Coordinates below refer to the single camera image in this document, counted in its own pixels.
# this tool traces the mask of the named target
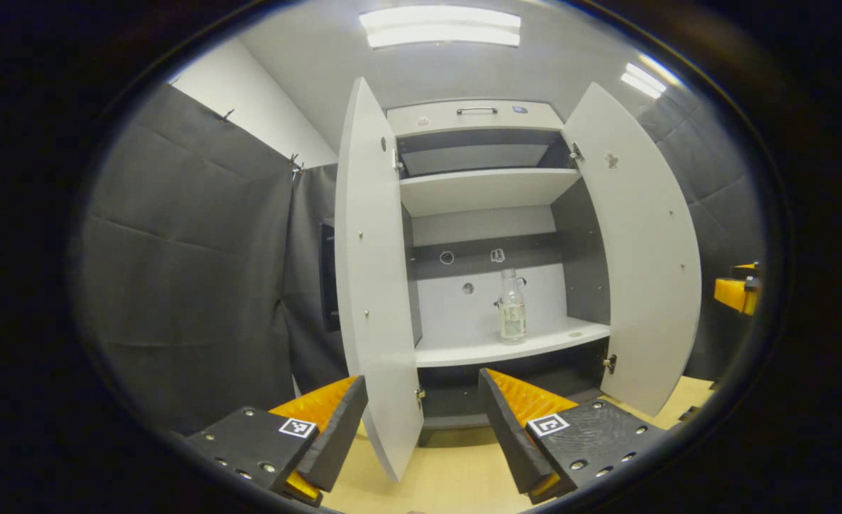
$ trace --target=ceiling light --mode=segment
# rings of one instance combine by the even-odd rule
[[[630,84],[631,86],[637,88],[637,90],[643,91],[644,94],[651,96],[653,99],[662,96],[662,91],[653,89],[649,84],[640,81],[640,79],[631,75],[630,73],[624,73],[624,75],[621,76],[621,81]]]
[[[673,86],[681,84],[681,81],[679,81],[678,78],[675,77],[675,75],[672,75],[671,71],[668,71],[668,69],[665,69],[664,66],[662,66],[658,62],[653,61],[653,59],[650,59],[649,56],[641,55],[640,61],[643,61],[643,64],[646,64],[647,66],[649,66],[649,68],[652,68],[652,71],[659,73],[659,75],[663,79],[666,79],[666,81],[668,81],[669,84]]]
[[[372,48],[431,41],[519,46],[516,14],[460,6],[407,6],[361,14]]]
[[[645,71],[642,71],[642,69],[637,68],[633,64],[627,63],[627,73],[630,73],[640,79],[640,81],[646,82],[650,88],[653,88],[658,92],[665,92],[665,84],[657,81],[655,77]]]

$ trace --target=open cabinet door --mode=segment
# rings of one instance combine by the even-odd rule
[[[335,277],[348,371],[367,383],[363,416],[386,474],[399,480],[424,416],[402,242],[395,135],[376,98],[355,81],[335,189]]]
[[[701,261],[691,214],[665,157],[597,84],[562,129],[581,159],[602,231],[611,296],[602,391],[656,415],[678,383],[701,308]]]

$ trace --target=cabinet shelf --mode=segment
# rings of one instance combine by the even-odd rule
[[[529,335],[521,343],[513,345],[501,342],[496,331],[480,338],[422,336],[415,347],[415,365],[418,368],[436,368],[506,361],[574,347],[607,338],[610,333],[608,325],[567,318],[550,326],[529,330]]]
[[[486,208],[551,205],[580,178],[567,168],[500,168],[415,176],[399,181],[413,217]]]

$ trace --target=floor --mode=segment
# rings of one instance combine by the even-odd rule
[[[627,412],[669,429],[692,406],[714,393],[709,381],[681,377],[668,403],[654,417],[646,416],[607,396]],[[516,492],[507,463],[490,427],[439,430],[425,447],[412,454],[400,482],[391,482],[359,430],[333,491],[324,507],[349,513],[446,514],[452,512],[509,514],[528,510],[531,502]]]

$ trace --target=drawer handle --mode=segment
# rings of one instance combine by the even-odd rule
[[[497,114],[497,107],[460,107],[456,110],[456,114],[462,114],[463,111],[482,111],[488,110],[494,114]]]

